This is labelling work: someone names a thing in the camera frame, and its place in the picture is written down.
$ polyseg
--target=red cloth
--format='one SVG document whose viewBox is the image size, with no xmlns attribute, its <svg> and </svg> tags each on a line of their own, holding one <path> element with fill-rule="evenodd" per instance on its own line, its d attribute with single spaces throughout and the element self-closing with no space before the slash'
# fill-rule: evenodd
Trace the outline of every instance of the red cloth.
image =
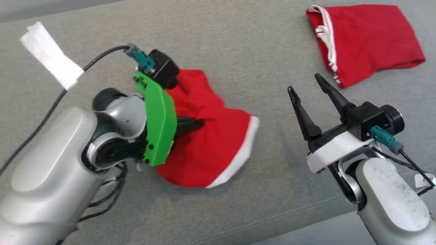
<svg viewBox="0 0 436 245">
<path fill-rule="evenodd" d="M 234 160 L 238 152 L 247 153 L 241 146 L 254 117 L 242 110 L 226 108 L 203 71 L 180 70 L 177 79 L 177 87 L 167 90 L 173 97 L 176 114 L 203 119 L 204 125 L 177 139 L 166 163 L 159 165 L 157 171 L 167 181 L 183 187 L 221 184 L 222 181 L 211 185 L 231 163 L 236 170 L 227 171 L 230 172 L 227 180 L 248 159 L 250 152 L 246 158 Z"/>
<path fill-rule="evenodd" d="M 306 11 L 326 66 L 342 88 L 383 69 L 412 68 L 425 62 L 415 32 L 393 5 L 321 7 Z"/>
</svg>

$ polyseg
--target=white paper label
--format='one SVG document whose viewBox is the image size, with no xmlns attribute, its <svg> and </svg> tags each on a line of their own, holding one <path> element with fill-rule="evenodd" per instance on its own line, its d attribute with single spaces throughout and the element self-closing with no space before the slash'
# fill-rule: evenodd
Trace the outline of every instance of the white paper label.
<svg viewBox="0 0 436 245">
<path fill-rule="evenodd" d="M 432 180 L 434 184 L 436 184 L 435 176 L 433 174 L 426 174 L 426 175 L 429 177 L 429 179 Z M 430 183 L 427 180 L 425 180 L 421 174 L 415 175 L 415 185 L 416 188 L 431 186 Z"/>
<path fill-rule="evenodd" d="M 50 71 L 66 90 L 72 88 L 83 74 L 82 68 L 65 56 L 40 22 L 27 29 L 29 32 L 21 38 L 26 49 Z"/>
</svg>

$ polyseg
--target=green bracket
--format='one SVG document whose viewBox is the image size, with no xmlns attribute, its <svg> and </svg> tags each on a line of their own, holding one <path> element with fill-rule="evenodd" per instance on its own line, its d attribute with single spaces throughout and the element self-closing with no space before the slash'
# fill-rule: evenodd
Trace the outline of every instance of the green bracket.
<svg viewBox="0 0 436 245">
<path fill-rule="evenodd" d="M 147 149 L 145 162 L 151 166 L 165 163 L 177 128 L 176 109 L 173 98 L 153 79 L 136 71 L 138 82 L 135 88 L 144 94 L 147 111 Z"/>
</svg>

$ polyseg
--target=white stripe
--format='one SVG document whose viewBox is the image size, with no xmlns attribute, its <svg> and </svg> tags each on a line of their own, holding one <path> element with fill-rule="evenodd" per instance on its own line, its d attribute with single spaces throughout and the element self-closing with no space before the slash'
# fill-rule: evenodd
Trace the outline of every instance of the white stripe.
<svg viewBox="0 0 436 245">
<path fill-rule="evenodd" d="M 241 148 L 238 150 L 227 168 L 206 188 L 212 188 L 227 182 L 245 164 L 250 157 L 254 136 L 256 135 L 259 124 L 259 118 L 255 116 L 250 117 L 250 123 L 248 124 L 247 133 L 245 134 L 245 139 Z"/>
<path fill-rule="evenodd" d="M 338 79 L 338 75 L 336 75 L 337 72 L 336 45 L 334 43 L 333 23 L 331 22 L 330 15 L 325 8 L 320 7 L 318 5 L 312 5 L 309 7 L 308 10 L 310 12 L 320 13 L 323 18 L 324 26 L 318 26 L 315 29 L 315 32 L 317 32 L 317 37 L 321 38 L 321 40 L 325 43 L 328 49 L 328 54 L 327 54 L 327 59 L 329 61 L 328 65 L 331 67 L 334 73 L 335 81 L 337 83 L 341 83 L 340 80 Z"/>
<path fill-rule="evenodd" d="M 20 39 L 24 47 L 49 70 L 66 90 L 72 88 L 77 83 L 77 78 L 83 74 L 83 70 L 64 55 L 40 22 L 27 29 L 29 32 Z"/>
</svg>

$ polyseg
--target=stitched seam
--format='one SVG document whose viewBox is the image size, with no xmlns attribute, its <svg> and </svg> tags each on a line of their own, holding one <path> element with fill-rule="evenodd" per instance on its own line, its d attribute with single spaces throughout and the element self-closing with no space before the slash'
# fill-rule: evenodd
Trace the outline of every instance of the stitched seam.
<svg viewBox="0 0 436 245">
<path fill-rule="evenodd" d="M 287 213 L 294 212 L 294 211 L 297 211 L 297 210 L 300 210 L 300 209 L 302 209 L 301 211 L 304 211 L 304 210 L 306 210 L 307 208 L 309 208 L 309 207 L 311 207 L 311 206 L 316 206 L 316 205 L 318 205 L 318 204 L 322 204 L 322 203 L 330 202 L 330 201 L 332 201 L 333 199 L 336 200 L 337 198 L 338 198 L 338 196 L 335 196 L 335 197 L 331 197 L 331 198 L 325 199 L 325 200 L 323 200 L 323 201 L 319 201 L 319 202 L 316 202 L 316 203 L 313 203 L 313 204 L 309 204 L 309 205 L 306 205 L 306 206 L 300 207 L 300 208 L 295 208 L 295 209 L 292 209 L 292 210 L 288 210 L 288 211 L 286 211 L 286 212 L 283 212 L 283 213 L 280 213 L 280 214 L 276 214 L 276 215 L 273 215 L 273 216 L 270 216 L 270 217 L 267 217 L 267 218 L 264 218 L 264 219 L 261 219 L 261 220 L 258 220 L 258 221 L 255 221 L 255 222 L 249 223 L 249 224 L 245 224 L 245 225 L 242 225 L 242 226 L 239 226 L 239 227 L 236 227 L 236 228 L 230 229 L 230 230 L 222 231 L 222 232 L 219 232 L 219 233 L 216 233 L 216 234 L 213 234 L 213 235 L 207 236 L 207 237 L 203 237 L 203 238 L 197 239 L 197 240 L 195 240 L 195 241 L 185 243 L 185 244 L 183 244 L 183 245 L 188 245 L 188 244 L 191 244 L 191 243 L 199 242 L 199 241 L 201 241 L 201 240 L 205 240 L 205 239 L 210 238 L 210 237 L 214 237 L 214 236 L 217 236 L 217 235 L 220 235 L 220 234 L 223 234 L 223 233 L 227 233 L 227 232 L 229 232 L 229 231 L 234 231 L 234 230 L 240 229 L 240 228 L 242 228 L 242 227 L 246 227 L 246 226 L 249 226 L 249 225 L 252 225 L 252 224 L 255 224 L 255 223 L 262 222 L 262 221 L 267 220 L 267 219 L 272 219 L 272 218 L 275 218 L 275 217 L 278 217 L 278 216 L 283 216 L 283 217 L 285 217 L 285 216 L 286 216 L 285 214 L 287 214 Z"/>
<path fill-rule="evenodd" d="M 206 241 L 202 241 L 202 242 L 196 243 L 196 244 L 194 244 L 194 245 L 199 245 L 199 244 L 202 244 L 202 243 L 205 243 L 205 242 L 209 242 L 209 241 L 212 241 L 212 240 L 215 240 L 215 239 L 218 239 L 218 238 L 221 238 L 221 237 L 224 237 L 224 236 L 230 235 L 230 234 L 238 233 L 238 232 L 240 232 L 240 231 L 247 230 L 247 229 L 250 229 L 250 228 L 253 228 L 253 227 L 259 226 L 259 225 L 264 225 L 264 224 L 266 224 L 266 223 L 268 223 L 268 222 L 276 221 L 276 220 L 278 220 L 278 219 L 281 219 L 281 218 L 286 217 L 286 216 L 289 216 L 289 215 L 298 214 L 298 213 L 301 213 L 301 212 L 303 212 L 303 211 L 306 211 L 306 210 L 308 210 L 308 209 L 310 209 L 310 208 L 316 208 L 316 207 L 318 207 L 318 206 L 321 206 L 320 204 L 325 204 L 325 203 L 329 203 L 329 202 L 332 202 L 332 201 L 336 200 L 336 199 L 334 199 L 334 200 L 332 200 L 332 199 L 333 199 L 333 198 L 326 199 L 326 200 L 324 200 L 322 203 L 321 203 L 321 202 L 314 203 L 314 204 L 311 205 L 310 207 L 305 206 L 305 209 L 303 209 L 303 210 L 296 211 L 297 209 L 294 209 L 294 211 L 296 211 L 296 212 L 292 212 L 292 213 L 290 213 L 290 214 L 285 214 L 285 215 L 282 215 L 282 216 L 277 217 L 277 218 L 275 218 L 275 219 L 271 219 L 271 220 L 268 220 L 268 221 L 265 221 L 265 222 L 262 222 L 262 223 L 259 223 L 259 224 L 255 224 L 255 225 L 252 225 L 252 226 L 246 227 L 246 228 L 241 229 L 241 230 L 238 230 L 238 231 L 234 231 L 234 232 L 231 232 L 231 233 L 227 233 L 227 234 L 224 234 L 224 235 L 220 235 L 220 236 L 218 236 L 218 237 L 216 237 L 216 238 L 211 238 L 211 239 L 209 239 L 209 240 L 206 240 Z"/>
</svg>

